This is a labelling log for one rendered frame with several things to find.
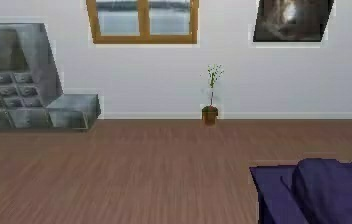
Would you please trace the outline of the grey metal cabinet with drawers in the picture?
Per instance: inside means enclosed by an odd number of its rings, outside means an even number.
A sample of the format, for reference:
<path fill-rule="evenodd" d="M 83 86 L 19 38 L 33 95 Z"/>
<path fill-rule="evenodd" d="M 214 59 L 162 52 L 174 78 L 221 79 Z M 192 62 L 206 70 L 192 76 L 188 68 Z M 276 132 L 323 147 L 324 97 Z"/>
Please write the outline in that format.
<path fill-rule="evenodd" d="M 0 23 L 0 129 L 88 130 L 96 94 L 66 94 L 43 23 Z"/>

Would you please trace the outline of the wooden framed window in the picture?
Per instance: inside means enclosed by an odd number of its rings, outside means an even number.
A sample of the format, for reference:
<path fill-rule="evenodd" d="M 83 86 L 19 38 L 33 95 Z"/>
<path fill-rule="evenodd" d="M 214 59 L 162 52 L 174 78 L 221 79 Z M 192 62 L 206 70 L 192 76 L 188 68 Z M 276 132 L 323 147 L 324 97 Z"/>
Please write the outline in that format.
<path fill-rule="evenodd" d="M 95 44 L 196 44 L 199 0 L 85 0 Z"/>

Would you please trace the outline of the dark blue pillow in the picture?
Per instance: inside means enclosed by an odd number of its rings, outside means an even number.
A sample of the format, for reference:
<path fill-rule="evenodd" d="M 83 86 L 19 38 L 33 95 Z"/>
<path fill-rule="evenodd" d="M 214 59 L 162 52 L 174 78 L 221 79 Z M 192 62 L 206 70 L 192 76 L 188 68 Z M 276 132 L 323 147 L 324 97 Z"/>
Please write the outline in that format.
<path fill-rule="evenodd" d="M 352 172 L 339 161 L 301 160 L 291 192 L 309 224 L 352 224 Z"/>

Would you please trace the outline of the dark blue bed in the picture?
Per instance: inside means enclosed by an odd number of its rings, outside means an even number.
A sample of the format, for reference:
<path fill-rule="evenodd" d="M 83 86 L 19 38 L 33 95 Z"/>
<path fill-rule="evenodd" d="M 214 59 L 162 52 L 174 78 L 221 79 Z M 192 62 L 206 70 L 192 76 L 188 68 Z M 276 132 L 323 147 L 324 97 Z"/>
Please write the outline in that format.
<path fill-rule="evenodd" d="M 342 164 L 352 172 L 352 162 Z M 258 224 L 309 224 L 291 192 L 296 166 L 257 166 L 250 169 L 258 192 Z"/>

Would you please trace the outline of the potted green house plant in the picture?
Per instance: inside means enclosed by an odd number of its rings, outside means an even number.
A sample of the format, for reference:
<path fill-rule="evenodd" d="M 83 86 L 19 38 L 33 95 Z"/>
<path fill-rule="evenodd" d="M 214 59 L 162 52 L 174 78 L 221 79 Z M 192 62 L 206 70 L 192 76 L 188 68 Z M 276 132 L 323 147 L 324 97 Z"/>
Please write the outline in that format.
<path fill-rule="evenodd" d="M 207 68 L 208 72 L 208 90 L 209 90 L 209 104 L 201 109 L 202 120 L 207 126 L 216 124 L 219 110 L 214 103 L 214 87 L 220 77 L 224 74 L 224 69 L 221 64 L 209 65 Z"/>

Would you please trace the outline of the dark framed wall picture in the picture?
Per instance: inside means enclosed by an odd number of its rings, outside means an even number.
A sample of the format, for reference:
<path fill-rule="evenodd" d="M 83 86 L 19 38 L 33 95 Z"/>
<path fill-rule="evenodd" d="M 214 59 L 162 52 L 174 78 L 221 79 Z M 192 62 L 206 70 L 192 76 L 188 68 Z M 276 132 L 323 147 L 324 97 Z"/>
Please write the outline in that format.
<path fill-rule="evenodd" d="M 259 0 L 254 42 L 321 42 L 334 0 Z"/>

